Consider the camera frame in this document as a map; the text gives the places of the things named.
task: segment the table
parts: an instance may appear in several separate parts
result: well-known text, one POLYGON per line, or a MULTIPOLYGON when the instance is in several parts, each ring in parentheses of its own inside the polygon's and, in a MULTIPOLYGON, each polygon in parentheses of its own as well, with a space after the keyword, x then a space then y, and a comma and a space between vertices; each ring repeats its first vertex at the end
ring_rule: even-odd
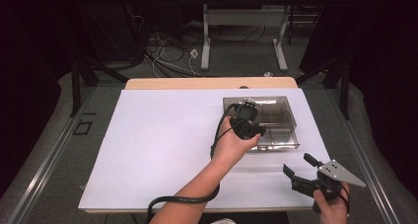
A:
POLYGON ((321 161, 329 156, 303 91, 286 77, 129 80, 79 208, 90 213, 146 212, 155 197, 173 195, 209 162, 222 98, 231 96, 287 96, 301 146, 245 154, 205 212, 311 209, 313 199, 291 190, 283 164, 314 179, 315 168, 303 154, 321 161))
POLYGON ((201 69, 209 68, 210 38, 209 26, 211 25, 234 25, 234 26, 268 26, 278 27, 280 32, 278 38, 273 40, 274 51, 281 71, 288 70, 286 59, 283 54, 282 42, 289 19, 288 6, 283 10, 210 10, 203 5, 203 50, 201 69))

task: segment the black device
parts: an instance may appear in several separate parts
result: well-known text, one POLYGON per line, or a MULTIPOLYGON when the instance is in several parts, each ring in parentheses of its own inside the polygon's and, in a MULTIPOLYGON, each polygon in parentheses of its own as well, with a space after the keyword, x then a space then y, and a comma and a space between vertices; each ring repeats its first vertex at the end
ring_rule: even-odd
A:
MULTIPOLYGON (((310 181, 301 177, 297 177, 295 176, 295 173, 289 167, 287 167, 286 164, 284 164, 283 173, 291 179, 292 190, 298 191, 310 197, 314 197, 314 191, 316 189, 320 189, 326 200, 332 200, 339 196, 345 202, 347 206, 347 213, 349 213, 350 198, 346 199, 340 194, 341 189, 344 188, 341 185, 341 182, 345 182, 358 187, 365 187, 366 184, 351 174, 347 169, 345 169, 335 160, 323 164, 321 161, 318 161, 308 153, 305 153, 304 159, 313 167, 317 167, 317 178, 310 181)), ((320 209, 315 201, 313 202, 313 211, 320 213, 320 209)))
POLYGON ((231 117, 230 123, 234 133, 240 139, 250 139, 257 133, 264 135, 266 128, 258 123, 255 123, 255 118, 258 115, 258 110, 255 108, 255 103, 244 102, 244 104, 235 104, 234 117, 231 117))

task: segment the transparent plastic box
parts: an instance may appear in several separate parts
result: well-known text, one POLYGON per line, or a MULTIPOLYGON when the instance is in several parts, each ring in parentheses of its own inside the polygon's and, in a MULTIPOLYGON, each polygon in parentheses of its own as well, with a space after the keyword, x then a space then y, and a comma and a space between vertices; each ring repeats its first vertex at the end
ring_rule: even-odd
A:
MULTIPOLYGON (((254 122, 266 127, 257 146, 248 152, 274 152, 299 147, 295 134, 296 122, 286 97, 224 98, 224 110, 231 104, 244 102, 255 104, 258 116, 254 122)), ((234 108, 227 115, 235 116, 234 108)))

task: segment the human arm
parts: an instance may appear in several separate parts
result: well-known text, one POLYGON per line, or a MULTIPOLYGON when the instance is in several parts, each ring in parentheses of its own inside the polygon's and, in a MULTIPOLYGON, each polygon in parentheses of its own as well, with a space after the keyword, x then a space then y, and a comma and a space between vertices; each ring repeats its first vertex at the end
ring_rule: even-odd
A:
MULTIPOLYGON (((349 196, 349 187, 346 183, 341 183, 342 188, 340 194, 346 199, 349 196)), ((347 206, 340 196, 327 201, 322 192, 317 189, 313 192, 313 198, 320 208, 321 224, 346 224, 347 223, 347 206)))
MULTIPOLYGON (((223 120, 219 134, 224 135, 216 144, 212 160, 175 196, 204 197, 212 193, 221 179, 243 157, 248 149, 257 144, 260 138, 259 134, 249 140, 238 138, 234 131, 231 130, 230 118, 228 116, 223 120)), ((198 223, 206 204, 167 202, 150 223, 198 223)))

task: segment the forearm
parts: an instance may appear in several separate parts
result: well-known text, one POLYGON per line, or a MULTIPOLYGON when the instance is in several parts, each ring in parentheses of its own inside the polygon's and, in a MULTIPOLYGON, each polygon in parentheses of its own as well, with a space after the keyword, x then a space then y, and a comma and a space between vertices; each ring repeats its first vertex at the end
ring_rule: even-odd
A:
MULTIPOLYGON (((221 179, 229 172, 229 168, 211 161, 196 177, 185 185, 176 196, 204 197, 211 194, 221 179)), ((167 202, 154 216, 151 223, 197 223, 206 203, 187 204, 167 202)))

